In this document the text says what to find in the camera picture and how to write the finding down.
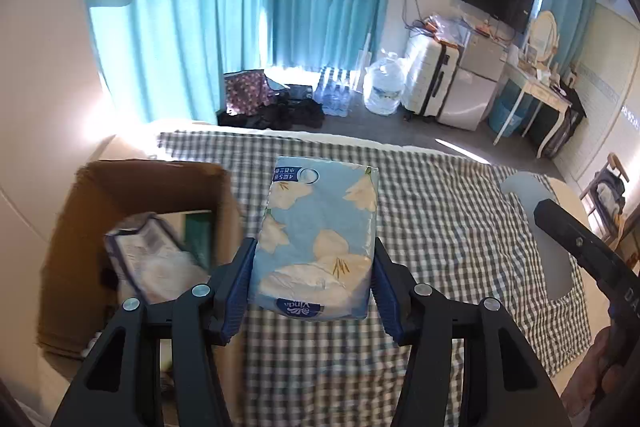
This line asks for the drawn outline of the person right hand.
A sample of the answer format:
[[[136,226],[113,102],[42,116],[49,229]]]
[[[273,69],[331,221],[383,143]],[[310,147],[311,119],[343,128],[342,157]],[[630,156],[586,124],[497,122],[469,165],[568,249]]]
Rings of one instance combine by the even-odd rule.
[[[610,334],[610,326],[597,333],[585,358],[574,370],[562,392],[561,401],[572,426],[585,425],[597,390],[601,389],[608,395],[616,388],[617,381],[623,373],[624,368],[619,364],[611,365],[608,369],[605,367],[605,353]]]

